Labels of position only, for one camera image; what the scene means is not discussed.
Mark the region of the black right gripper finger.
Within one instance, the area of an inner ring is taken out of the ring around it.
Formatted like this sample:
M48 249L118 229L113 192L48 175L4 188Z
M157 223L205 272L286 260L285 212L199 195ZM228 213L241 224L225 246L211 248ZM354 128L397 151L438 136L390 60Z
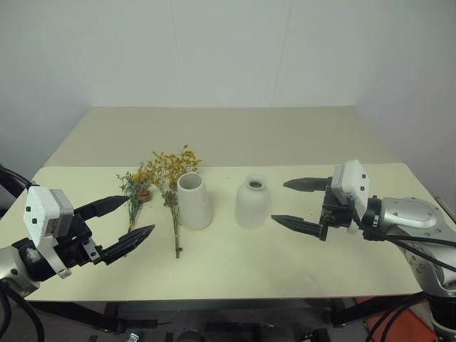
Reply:
M304 177L286 181L283 186L300 192L325 192L326 188L331 185L332 177Z
M280 225L298 233L311 235L325 242L328 228L322 224L307 222L300 217L273 214L271 218Z

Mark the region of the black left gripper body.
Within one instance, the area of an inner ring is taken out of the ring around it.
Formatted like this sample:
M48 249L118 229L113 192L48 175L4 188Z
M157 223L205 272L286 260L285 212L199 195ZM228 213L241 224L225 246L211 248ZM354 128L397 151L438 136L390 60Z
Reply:
M66 235L57 238L58 244L54 249L63 264L69 269L90 262L98 264L103 260L101 247L93 241L92 231L86 224L86 220L94 217L97 215L73 215Z

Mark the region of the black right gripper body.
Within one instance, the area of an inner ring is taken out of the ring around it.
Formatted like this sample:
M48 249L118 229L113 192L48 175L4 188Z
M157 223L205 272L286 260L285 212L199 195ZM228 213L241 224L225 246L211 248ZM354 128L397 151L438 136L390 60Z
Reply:
M352 223L351 211L348 205L343 204L335 196L330 185L325 190L319 223L322 227L334 228L348 228Z

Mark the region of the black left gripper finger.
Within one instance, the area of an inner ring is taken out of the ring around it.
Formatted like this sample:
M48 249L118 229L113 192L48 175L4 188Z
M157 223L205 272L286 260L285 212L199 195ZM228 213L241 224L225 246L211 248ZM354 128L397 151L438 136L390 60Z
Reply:
M101 249L101 260L106 264L112 264L121 257L125 257L131 251L136 249L145 239L149 237L155 228L154 224L146 227L134 229L131 232L121 236L117 243L107 249Z
M102 217L115 211L129 200L127 196L114 195L98 199L94 202L88 203L74 209L73 220L86 221L94 217Z

